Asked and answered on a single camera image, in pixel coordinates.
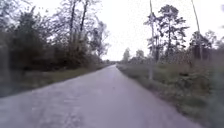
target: utility pole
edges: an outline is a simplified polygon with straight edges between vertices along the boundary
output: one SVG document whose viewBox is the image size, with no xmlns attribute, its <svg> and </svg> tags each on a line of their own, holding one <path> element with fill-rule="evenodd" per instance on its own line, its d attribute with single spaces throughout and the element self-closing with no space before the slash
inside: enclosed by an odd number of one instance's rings
<svg viewBox="0 0 224 128">
<path fill-rule="evenodd" d="M 200 32 L 200 27 L 199 27 L 198 16 L 197 16 L 196 9 L 195 9 L 195 6 L 194 6 L 194 1 L 191 0 L 191 3 L 192 3 L 192 6 L 193 6 L 193 9 L 194 9 L 194 15 L 195 15 L 195 19 L 196 19 L 196 22 L 197 22 L 198 33 L 199 33 L 199 35 L 197 35 L 196 41 L 200 41 L 199 38 L 200 38 L 201 32 Z M 202 42 L 199 42 L 200 59 L 203 60 L 203 51 L 202 51 L 202 45 L 201 45 L 201 43 L 202 43 Z"/>
<path fill-rule="evenodd" d="M 150 13 L 151 13 L 151 29 L 152 29 L 152 60 L 150 60 L 150 67 L 149 67 L 149 80 L 153 79 L 153 68 L 154 68 L 154 24 L 153 24 L 153 11 L 152 11 L 152 0 L 150 0 Z"/>
</svg>

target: tree trunk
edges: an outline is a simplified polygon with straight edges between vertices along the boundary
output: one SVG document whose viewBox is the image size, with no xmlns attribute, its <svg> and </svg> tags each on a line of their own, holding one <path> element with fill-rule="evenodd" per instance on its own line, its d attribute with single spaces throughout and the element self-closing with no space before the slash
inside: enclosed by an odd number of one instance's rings
<svg viewBox="0 0 224 128">
<path fill-rule="evenodd" d="M 87 12 L 87 7 L 89 5 L 89 0 L 86 0 L 86 3 L 84 5 L 84 10 L 83 10 L 83 15 L 82 15 L 82 21 L 80 24 L 80 33 L 82 33 L 83 28 L 84 28 L 84 22 L 85 22 L 85 17 L 86 17 L 86 12 Z"/>
<path fill-rule="evenodd" d="M 149 80 L 153 80 L 153 68 L 154 68 L 154 24 L 153 24 L 153 17 L 152 17 L 152 0 L 150 0 L 150 11 L 151 11 L 151 28 L 152 28 L 152 60 L 150 60 L 150 67 L 149 67 Z"/>
<path fill-rule="evenodd" d="M 199 21 L 198 21 L 198 16 L 197 16 L 197 13 L 196 13 L 196 9 L 195 9 L 195 6 L 194 6 L 194 1 L 191 0 L 191 3 L 192 3 L 192 6 L 193 6 L 193 9 L 194 9 L 195 19 L 196 19 L 197 27 L 198 27 L 198 32 L 199 32 L 199 35 L 200 35 L 201 34 L 201 32 L 200 32 L 200 26 L 199 26 Z M 199 43 L 199 47 L 200 47 L 200 59 L 202 60 L 203 59 L 203 51 L 202 51 L 202 45 L 201 45 L 201 43 Z"/>
<path fill-rule="evenodd" d="M 69 29 L 70 29 L 70 35 L 69 35 L 69 43 L 73 43 L 73 23 L 74 23 L 74 18 L 75 18 L 75 6 L 76 6 L 76 0 L 74 0 L 73 5 L 72 5 L 72 13 L 71 13 L 71 19 L 70 19 L 70 25 L 69 25 Z"/>
</svg>

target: foliage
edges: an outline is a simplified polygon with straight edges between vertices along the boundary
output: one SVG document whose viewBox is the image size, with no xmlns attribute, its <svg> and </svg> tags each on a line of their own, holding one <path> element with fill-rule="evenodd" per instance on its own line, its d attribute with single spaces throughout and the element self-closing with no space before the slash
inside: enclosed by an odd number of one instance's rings
<svg viewBox="0 0 224 128">
<path fill-rule="evenodd" d="M 137 50 L 137 51 L 136 51 L 136 57 L 137 57 L 137 58 L 141 58 L 141 59 L 143 59 L 143 58 L 144 58 L 144 51 L 142 51 L 142 50 Z"/>
<path fill-rule="evenodd" d="M 189 27 L 185 25 L 186 20 L 184 20 L 183 17 L 179 17 L 178 13 L 178 9 L 174 6 L 165 5 L 160 9 L 159 16 L 152 13 L 148 16 L 149 21 L 145 22 L 146 25 L 153 22 L 154 28 L 156 28 L 155 36 L 152 39 L 149 39 L 149 45 L 151 45 L 152 41 L 156 42 L 156 58 L 159 58 L 159 52 L 162 52 L 165 46 L 167 57 L 179 47 L 186 47 L 183 43 L 186 42 L 184 40 L 186 37 L 185 30 Z"/>
<path fill-rule="evenodd" d="M 124 54 L 123 54 L 123 59 L 122 61 L 123 62 L 128 62 L 130 59 L 130 49 L 129 48 L 126 48 Z"/>
</svg>

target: road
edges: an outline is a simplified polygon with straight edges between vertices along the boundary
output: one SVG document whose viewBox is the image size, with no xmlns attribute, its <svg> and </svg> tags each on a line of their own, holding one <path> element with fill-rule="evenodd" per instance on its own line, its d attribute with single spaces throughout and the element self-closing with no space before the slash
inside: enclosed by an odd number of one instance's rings
<svg viewBox="0 0 224 128">
<path fill-rule="evenodd" d="M 115 66 L 0 100 L 0 128 L 201 128 Z"/>
</svg>

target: treeline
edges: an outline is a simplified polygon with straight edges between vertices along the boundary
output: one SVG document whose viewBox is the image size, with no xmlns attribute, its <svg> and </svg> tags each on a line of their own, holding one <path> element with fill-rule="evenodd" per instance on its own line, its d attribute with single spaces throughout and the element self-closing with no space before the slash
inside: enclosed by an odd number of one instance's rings
<svg viewBox="0 0 224 128">
<path fill-rule="evenodd" d="M 209 60 L 212 52 L 223 49 L 224 38 L 218 39 L 215 32 L 211 30 L 204 35 L 196 31 L 187 42 L 185 31 L 189 26 L 186 25 L 186 20 L 179 15 L 179 10 L 172 5 L 165 5 L 158 12 L 150 14 L 144 25 L 150 25 L 154 30 L 154 36 L 148 39 L 148 47 L 151 51 L 148 57 L 154 58 L 156 62 L 172 61 L 172 63 L 188 63 L 189 66 L 193 66 L 195 60 Z M 125 50 L 123 62 L 130 61 L 129 51 L 130 49 Z M 138 57 L 139 55 L 142 55 L 141 50 L 137 51 L 137 58 L 134 57 L 131 60 L 147 60 L 145 57 Z"/>
<path fill-rule="evenodd" d="M 1 64 L 13 70 L 78 68 L 101 62 L 107 51 L 106 25 L 95 15 L 96 0 L 65 0 L 43 16 L 24 1 L 0 1 Z"/>
</svg>

